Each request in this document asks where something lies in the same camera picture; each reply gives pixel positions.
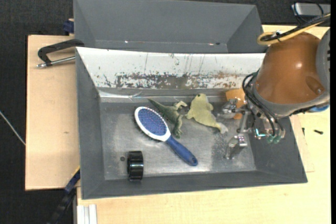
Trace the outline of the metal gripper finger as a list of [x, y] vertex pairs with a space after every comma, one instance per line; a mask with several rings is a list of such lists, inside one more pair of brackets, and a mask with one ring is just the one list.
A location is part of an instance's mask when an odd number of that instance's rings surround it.
[[242, 134], [231, 137], [226, 146], [225, 158], [233, 159], [241, 150], [247, 148], [248, 143], [246, 137]]
[[243, 110], [246, 108], [247, 102], [241, 99], [229, 99], [217, 113], [216, 118], [240, 120], [243, 117]]

